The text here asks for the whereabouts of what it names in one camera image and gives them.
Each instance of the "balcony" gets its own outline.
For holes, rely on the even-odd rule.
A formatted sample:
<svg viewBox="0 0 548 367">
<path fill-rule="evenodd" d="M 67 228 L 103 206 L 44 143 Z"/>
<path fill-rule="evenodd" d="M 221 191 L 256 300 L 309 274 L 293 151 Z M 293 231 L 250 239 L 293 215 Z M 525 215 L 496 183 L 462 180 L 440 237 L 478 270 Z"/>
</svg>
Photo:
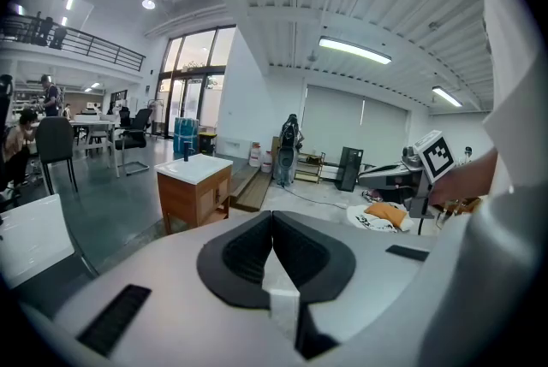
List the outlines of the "balcony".
<svg viewBox="0 0 548 367">
<path fill-rule="evenodd" d="M 27 15 L 6 15 L 0 20 L 0 41 L 34 44 L 140 71 L 145 56 L 103 38 L 53 21 Z"/>
</svg>

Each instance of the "orange cloth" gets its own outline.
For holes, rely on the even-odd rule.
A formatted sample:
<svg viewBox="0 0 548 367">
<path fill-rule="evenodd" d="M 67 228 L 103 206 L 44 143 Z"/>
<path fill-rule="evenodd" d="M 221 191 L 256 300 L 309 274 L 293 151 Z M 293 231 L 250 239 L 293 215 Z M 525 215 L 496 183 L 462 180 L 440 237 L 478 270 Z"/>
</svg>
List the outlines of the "orange cloth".
<svg viewBox="0 0 548 367">
<path fill-rule="evenodd" d="M 376 216 L 377 218 L 388 220 L 397 228 L 400 228 L 403 218 L 407 215 L 407 212 L 399 210 L 396 207 L 392 207 L 386 203 L 372 204 L 365 210 L 365 212 L 369 215 Z"/>
</svg>

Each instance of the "cable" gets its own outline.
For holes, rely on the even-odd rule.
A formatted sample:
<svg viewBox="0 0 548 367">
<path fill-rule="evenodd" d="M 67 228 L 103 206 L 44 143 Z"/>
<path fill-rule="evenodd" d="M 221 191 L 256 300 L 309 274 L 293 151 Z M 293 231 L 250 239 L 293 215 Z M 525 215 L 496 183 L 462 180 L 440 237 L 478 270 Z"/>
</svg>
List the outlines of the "cable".
<svg viewBox="0 0 548 367">
<path fill-rule="evenodd" d="M 324 203 L 324 202 L 321 202 L 321 201 L 314 201 L 313 199 L 304 198 L 304 197 L 302 197 L 301 195 L 297 195 L 296 193 L 291 192 L 289 189 L 286 189 L 285 186 L 282 186 L 282 189 L 283 189 L 285 192 L 289 192 L 291 195 L 295 195 L 296 197 L 305 199 L 306 201 L 310 201 L 311 203 L 316 203 L 316 204 L 327 204 L 327 205 L 329 205 L 329 206 L 335 206 L 335 207 L 337 207 L 338 209 L 346 210 L 345 207 L 337 206 L 337 205 L 334 204 L 334 203 Z"/>
</svg>

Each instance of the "black speaker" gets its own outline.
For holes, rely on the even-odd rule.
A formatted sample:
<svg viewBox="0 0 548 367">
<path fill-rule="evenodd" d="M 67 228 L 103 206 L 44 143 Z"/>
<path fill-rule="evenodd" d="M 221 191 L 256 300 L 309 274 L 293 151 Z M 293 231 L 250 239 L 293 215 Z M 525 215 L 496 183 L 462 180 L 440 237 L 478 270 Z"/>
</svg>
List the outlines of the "black speaker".
<svg viewBox="0 0 548 367">
<path fill-rule="evenodd" d="M 335 186 L 339 191 L 354 191 L 362 158 L 363 150 L 348 148 L 347 146 L 342 148 L 341 161 L 339 162 L 339 170 L 335 180 Z"/>
</svg>

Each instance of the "ceiling light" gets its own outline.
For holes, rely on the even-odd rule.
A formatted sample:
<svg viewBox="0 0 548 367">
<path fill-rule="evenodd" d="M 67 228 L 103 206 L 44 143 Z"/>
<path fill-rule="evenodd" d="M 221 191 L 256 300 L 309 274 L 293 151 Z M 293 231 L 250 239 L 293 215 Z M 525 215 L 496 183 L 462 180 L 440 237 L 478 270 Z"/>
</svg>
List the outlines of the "ceiling light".
<svg viewBox="0 0 548 367">
<path fill-rule="evenodd" d="M 73 2 L 73 1 L 74 1 L 74 0 L 68 0 L 68 1 L 67 1 L 67 9 L 68 9 L 69 11 L 70 11 L 70 9 L 72 8 L 72 2 Z"/>
<path fill-rule="evenodd" d="M 462 107 L 462 103 L 457 101 L 454 97 L 452 97 L 451 95 L 449 95 L 449 93 L 447 93 L 444 89 L 442 89 L 440 86 L 435 86 L 432 88 L 432 91 L 434 93 L 437 93 L 440 97 L 442 97 L 443 99 L 445 99 L 445 101 L 449 101 L 450 103 L 452 103 L 453 105 L 455 105 L 455 107 Z"/>
<path fill-rule="evenodd" d="M 375 62 L 380 62 L 381 64 L 388 64 L 392 61 L 389 56 L 381 54 L 375 50 L 370 50 L 362 46 L 358 46 L 357 44 L 351 44 L 340 40 L 335 40 L 333 38 L 322 37 L 319 40 L 319 45 L 325 48 L 342 50 L 343 52 L 363 56 L 365 58 L 369 58 L 370 60 L 374 60 Z"/>
<path fill-rule="evenodd" d="M 156 8 L 156 4 L 151 1 L 151 0 L 144 0 L 142 2 L 142 5 L 143 7 L 145 7 L 146 9 L 155 9 Z"/>
</svg>

